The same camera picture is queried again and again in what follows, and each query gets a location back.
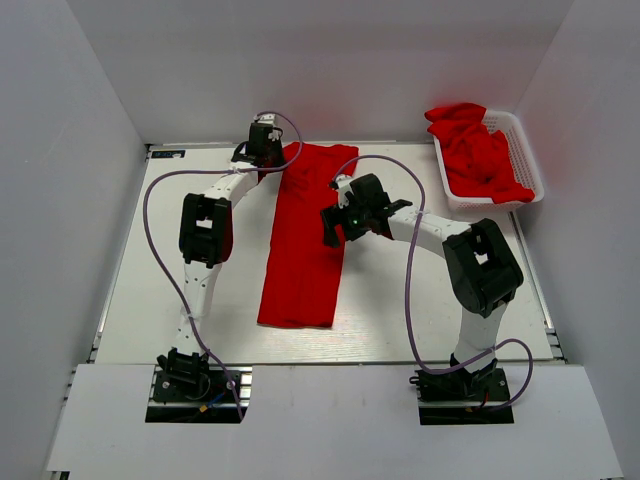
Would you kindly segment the red t-shirt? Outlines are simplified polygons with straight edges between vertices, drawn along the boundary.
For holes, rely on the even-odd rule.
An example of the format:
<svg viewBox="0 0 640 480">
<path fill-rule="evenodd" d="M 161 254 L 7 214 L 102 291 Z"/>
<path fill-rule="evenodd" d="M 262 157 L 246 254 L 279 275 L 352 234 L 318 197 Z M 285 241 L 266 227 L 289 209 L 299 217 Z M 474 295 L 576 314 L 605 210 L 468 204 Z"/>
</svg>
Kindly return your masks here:
<svg viewBox="0 0 640 480">
<path fill-rule="evenodd" d="M 293 143 L 295 158 L 281 177 L 257 323 L 276 328 L 333 325 L 344 248 L 323 244 L 321 211 L 337 203 L 329 187 L 339 168 L 359 155 L 355 146 Z"/>
</svg>

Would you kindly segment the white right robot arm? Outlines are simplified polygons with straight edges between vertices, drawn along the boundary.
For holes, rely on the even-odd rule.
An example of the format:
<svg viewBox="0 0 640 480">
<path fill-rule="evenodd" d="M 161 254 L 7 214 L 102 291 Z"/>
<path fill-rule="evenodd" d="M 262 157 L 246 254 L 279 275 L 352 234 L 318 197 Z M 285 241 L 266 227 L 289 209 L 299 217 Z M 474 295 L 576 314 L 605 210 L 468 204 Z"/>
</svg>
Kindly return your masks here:
<svg viewBox="0 0 640 480">
<path fill-rule="evenodd" d="M 419 377 L 425 383 L 443 383 L 463 398 L 477 397 L 495 370 L 504 312 L 524 281 L 500 227 L 490 219 L 456 221 L 418 210 L 408 200 L 393 201 L 374 174 L 340 175 L 330 186 L 338 201 L 321 212 L 325 245 L 337 248 L 374 233 L 408 243 L 410 256 L 421 248 L 445 261 L 462 308 L 458 341 L 449 367 L 423 366 Z"/>
</svg>

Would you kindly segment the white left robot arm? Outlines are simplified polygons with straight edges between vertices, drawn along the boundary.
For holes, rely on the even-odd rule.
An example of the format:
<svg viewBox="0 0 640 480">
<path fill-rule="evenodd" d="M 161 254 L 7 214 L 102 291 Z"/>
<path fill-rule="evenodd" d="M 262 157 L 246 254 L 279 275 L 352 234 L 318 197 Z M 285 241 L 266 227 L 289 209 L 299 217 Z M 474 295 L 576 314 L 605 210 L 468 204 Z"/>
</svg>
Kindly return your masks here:
<svg viewBox="0 0 640 480">
<path fill-rule="evenodd" d="M 278 116 L 257 115 L 248 139 L 234 150 L 221 170 L 187 170 L 187 175 L 210 175 L 207 189 L 184 197 L 179 228 L 179 250 L 184 281 L 179 289 L 181 320 L 173 346 L 182 354 L 220 360 L 206 347 L 201 324 L 209 316 L 217 278 L 233 247 L 233 209 L 271 172 L 286 165 Z"/>
</svg>

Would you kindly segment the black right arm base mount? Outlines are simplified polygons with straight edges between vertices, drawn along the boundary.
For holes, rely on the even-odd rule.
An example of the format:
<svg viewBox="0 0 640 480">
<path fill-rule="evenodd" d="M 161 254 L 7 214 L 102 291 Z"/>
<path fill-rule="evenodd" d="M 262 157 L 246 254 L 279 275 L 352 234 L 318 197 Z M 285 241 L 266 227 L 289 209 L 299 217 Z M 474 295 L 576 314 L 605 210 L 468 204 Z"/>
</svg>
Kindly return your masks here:
<svg viewBox="0 0 640 480">
<path fill-rule="evenodd" d="M 514 423 L 507 377 L 489 366 L 474 375 L 458 370 L 430 375 L 416 370 L 409 378 L 416 389 L 422 426 L 508 425 Z"/>
</svg>

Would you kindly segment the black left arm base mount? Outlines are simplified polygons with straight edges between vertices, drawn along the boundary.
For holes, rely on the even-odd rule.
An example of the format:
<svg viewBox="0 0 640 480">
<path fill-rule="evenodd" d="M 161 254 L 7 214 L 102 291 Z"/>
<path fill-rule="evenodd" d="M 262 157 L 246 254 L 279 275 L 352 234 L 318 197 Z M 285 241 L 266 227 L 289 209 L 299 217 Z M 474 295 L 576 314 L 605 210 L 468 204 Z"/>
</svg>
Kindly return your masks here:
<svg viewBox="0 0 640 480">
<path fill-rule="evenodd" d="M 197 386 L 172 379 L 156 368 L 147 403 L 147 424 L 230 424 L 241 423 L 235 395 L 245 415 L 251 394 L 252 371 L 230 371 L 232 382 L 219 369 L 210 369 Z"/>
</svg>

